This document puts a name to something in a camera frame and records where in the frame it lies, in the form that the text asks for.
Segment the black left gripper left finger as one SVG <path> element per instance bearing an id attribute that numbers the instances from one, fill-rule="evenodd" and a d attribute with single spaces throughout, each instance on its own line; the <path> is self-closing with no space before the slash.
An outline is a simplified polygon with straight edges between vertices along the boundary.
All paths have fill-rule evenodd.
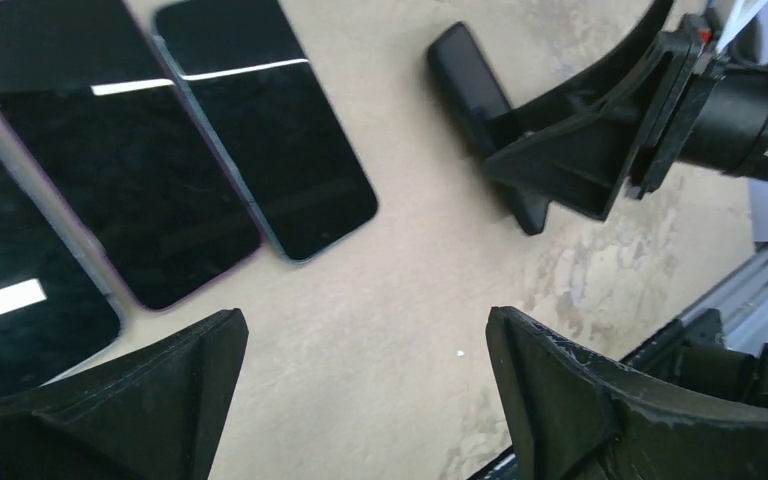
<path id="1" fill-rule="evenodd" d="M 240 310 L 221 310 L 0 399 L 0 479 L 207 478 L 248 335 Z"/>

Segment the black smartphone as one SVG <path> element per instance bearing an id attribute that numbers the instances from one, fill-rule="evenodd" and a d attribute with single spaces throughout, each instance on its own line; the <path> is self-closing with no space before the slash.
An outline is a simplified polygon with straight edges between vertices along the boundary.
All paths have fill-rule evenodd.
<path id="1" fill-rule="evenodd" d="M 123 325 L 0 113 L 0 399 L 109 349 Z"/>

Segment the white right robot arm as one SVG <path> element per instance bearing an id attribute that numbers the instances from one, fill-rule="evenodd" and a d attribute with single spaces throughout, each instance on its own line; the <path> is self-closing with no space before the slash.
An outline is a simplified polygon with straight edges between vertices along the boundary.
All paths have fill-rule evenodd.
<path id="1" fill-rule="evenodd" d="M 515 109 L 523 135 L 484 174 L 600 221 L 678 161 L 768 182 L 768 63 L 733 47 L 738 31 L 716 9 L 667 31 L 671 9 L 651 3 L 602 59 Z"/>

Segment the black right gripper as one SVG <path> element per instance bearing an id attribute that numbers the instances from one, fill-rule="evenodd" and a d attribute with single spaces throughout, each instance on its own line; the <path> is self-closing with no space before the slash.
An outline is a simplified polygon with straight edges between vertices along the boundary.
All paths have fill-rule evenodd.
<path id="1" fill-rule="evenodd" d="M 673 5 L 652 1 L 596 63 L 494 118 L 490 126 L 501 131 L 539 132 L 491 156 L 484 175 L 601 222 L 628 174 L 630 198 L 659 189 L 727 64 L 715 49 L 715 20 L 685 16 L 660 32 Z"/>

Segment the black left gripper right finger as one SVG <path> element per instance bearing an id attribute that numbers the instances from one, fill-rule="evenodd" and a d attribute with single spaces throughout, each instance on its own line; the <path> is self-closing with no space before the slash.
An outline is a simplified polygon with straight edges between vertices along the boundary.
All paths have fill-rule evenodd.
<path id="1" fill-rule="evenodd" d="M 486 339 L 524 479 L 768 479 L 768 370 L 746 400 L 684 388 L 512 307 Z"/>

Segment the black phone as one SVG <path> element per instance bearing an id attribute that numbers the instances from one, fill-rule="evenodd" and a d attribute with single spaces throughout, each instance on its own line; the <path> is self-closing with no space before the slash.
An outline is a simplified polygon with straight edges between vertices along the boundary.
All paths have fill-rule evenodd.
<path id="1" fill-rule="evenodd" d="M 440 34 L 426 58 L 444 104 L 481 164 L 528 131 L 542 130 L 570 114 L 564 97 L 553 91 L 512 107 L 464 22 Z"/>

